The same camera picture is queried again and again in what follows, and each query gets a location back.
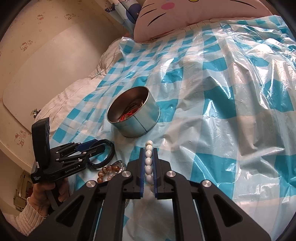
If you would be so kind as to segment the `left hand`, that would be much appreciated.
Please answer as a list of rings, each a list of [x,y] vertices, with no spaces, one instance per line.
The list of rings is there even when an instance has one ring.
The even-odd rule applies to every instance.
[[[58,183],[43,182],[34,184],[33,186],[33,193],[28,199],[28,202],[42,217],[48,215],[51,200],[53,199],[52,190],[56,186],[58,187],[58,201],[64,202],[70,196],[68,178],[60,180]]]

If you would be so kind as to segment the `white knit sleeve forearm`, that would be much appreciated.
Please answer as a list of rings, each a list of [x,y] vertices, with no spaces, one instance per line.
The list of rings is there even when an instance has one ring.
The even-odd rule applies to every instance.
[[[19,215],[4,213],[4,217],[21,234],[28,236],[35,228],[37,228],[47,217],[41,216],[37,210],[31,205],[30,197],[27,199],[27,205]]]

